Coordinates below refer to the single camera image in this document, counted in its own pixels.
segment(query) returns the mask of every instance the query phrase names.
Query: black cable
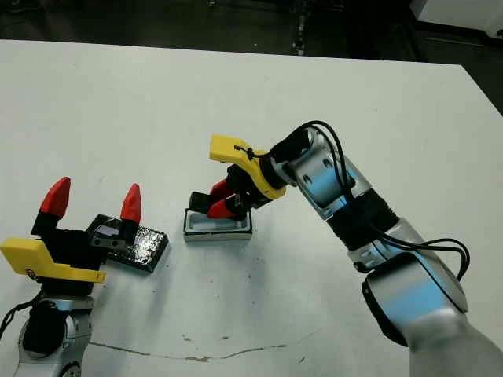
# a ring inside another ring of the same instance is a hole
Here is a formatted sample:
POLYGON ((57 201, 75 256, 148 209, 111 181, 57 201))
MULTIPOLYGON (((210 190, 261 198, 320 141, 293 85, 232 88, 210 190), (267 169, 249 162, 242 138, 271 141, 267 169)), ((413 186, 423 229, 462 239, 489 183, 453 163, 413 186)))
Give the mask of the black cable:
MULTIPOLYGON (((337 137, 336 132, 328 123, 323 122, 321 120, 312 120, 310 122, 304 123, 303 125, 297 127, 293 132, 296 132, 296 131, 302 130, 302 129, 306 129, 306 128, 312 128, 312 129, 316 130, 327 142, 327 144, 330 148, 330 152, 332 154, 333 161, 334 161, 334 170, 336 173, 337 183, 341 187, 343 197, 345 198, 345 200, 347 201, 348 204, 351 204, 352 200, 354 200, 354 197, 351 192, 351 187, 349 186, 349 182, 348 182, 348 178, 347 178, 346 160, 344 157, 343 148, 342 148, 342 145, 340 143, 339 138, 337 137), (332 142, 329 140, 329 138, 327 137, 325 132, 323 132, 316 125, 323 126, 325 129, 327 129, 328 132, 331 134, 333 140, 335 141, 336 147, 337 147, 337 154, 339 155, 340 170, 341 170, 340 172, 339 172, 339 168, 337 166, 336 153, 333 148, 332 142)), ((455 240, 453 238, 440 238, 437 240, 430 240, 430 241, 426 241, 423 243, 410 243, 410 242, 406 242, 404 240, 400 240, 400 239, 394 238, 392 236, 389 236, 385 232, 381 232, 378 228, 376 228, 372 224, 369 224, 369 226, 375 232, 377 232, 377 234, 379 235, 378 236, 379 241, 386 243, 386 244, 389 244, 391 246, 398 247, 402 250, 406 250, 406 251, 430 250, 430 251, 454 251, 454 252, 457 252, 461 256, 461 266, 460 266, 459 272, 457 274, 458 280, 461 280, 461 278, 464 276, 464 274, 468 270, 468 267, 470 266, 470 253, 468 251, 468 248, 461 241, 455 240), (432 246, 437 243, 443 243, 443 242, 455 243, 459 247, 432 246)))
POLYGON ((253 149, 252 149, 251 147, 250 147, 250 148, 243 148, 243 147, 241 147, 240 145, 234 145, 234 149, 236 149, 237 151, 244 151, 244 152, 247 154, 248 159, 249 159, 250 161, 252 161, 252 159, 253 159, 254 157, 256 157, 256 158, 260 158, 260 157, 265 157, 265 156, 268 156, 268 155, 269 155, 269 153, 264 153, 263 155, 257 155, 257 154, 255 154, 255 153, 253 152, 253 149))
POLYGON ((16 312, 20 310, 33 306, 40 299, 41 296, 42 296, 42 289, 30 301, 23 302, 22 304, 17 304, 7 312, 6 316, 3 318, 2 324, 0 324, 0 340, 2 340, 3 333, 7 329, 7 326, 9 326, 10 323, 13 321, 14 314, 16 314, 16 312))

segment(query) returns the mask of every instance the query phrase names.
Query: white table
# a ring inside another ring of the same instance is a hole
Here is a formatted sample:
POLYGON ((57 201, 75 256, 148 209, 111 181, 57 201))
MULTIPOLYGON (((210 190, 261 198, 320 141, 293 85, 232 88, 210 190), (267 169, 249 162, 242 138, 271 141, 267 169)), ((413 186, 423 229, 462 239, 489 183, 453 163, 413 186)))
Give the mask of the white table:
MULTIPOLYGON (((143 225, 170 238, 152 275, 109 263, 93 292, 92 341, 152 356, 90 345, 84 376, 408 375, 407 349, 365 305, 364 276, 298 190, 254 212, 249 242, 182 239, 190 192, 226 176, 208 159, 211 134, 268 149, 311 119, 335 127, 425 238, 471 248, 469 316, 503 347, 503 119, 462 67, 0 41, 0 240, 29 234, 64 175, 61 228, 118 215, 136 181, 143 225)), ((457 270, 456 254, 445 259, 457 270)), ((38 290, 3 258, 0 286, 2 315, 38 290)), ((27 314, 0 342, 2 375, 27 314)))

